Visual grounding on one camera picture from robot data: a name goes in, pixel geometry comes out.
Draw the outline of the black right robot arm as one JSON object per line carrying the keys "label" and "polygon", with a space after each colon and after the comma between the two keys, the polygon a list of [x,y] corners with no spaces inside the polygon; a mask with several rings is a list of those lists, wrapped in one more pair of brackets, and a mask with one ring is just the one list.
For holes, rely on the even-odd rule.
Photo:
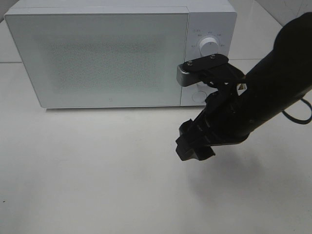
{"label": "black right robot arm", "polygon": [[304,13],[277,34],[273,49],[248,73],[212,54],[177,68],[183,86],[203,82],[215,91],[193,120],[179,128],[181,160],[206,160],[214,146],[239,144],[251,132],[299,100],[312,88],[312,15]]}

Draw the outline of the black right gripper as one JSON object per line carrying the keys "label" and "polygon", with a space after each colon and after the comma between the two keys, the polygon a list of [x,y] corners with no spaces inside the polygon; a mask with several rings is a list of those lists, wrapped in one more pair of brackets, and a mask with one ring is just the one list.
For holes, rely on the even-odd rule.
{"label": "black right gripper", "polygon": [[226,84],[207,97],[206,106],[194,120],[184,122],[176,142],[176,153],[182,161],[206,160],[215,156],[212,146],[240,144],[249,137],[249,133],[233,133],[231,127],[237,127],[232,120],[242,120],[238,98],[250,90],[250,84]]}

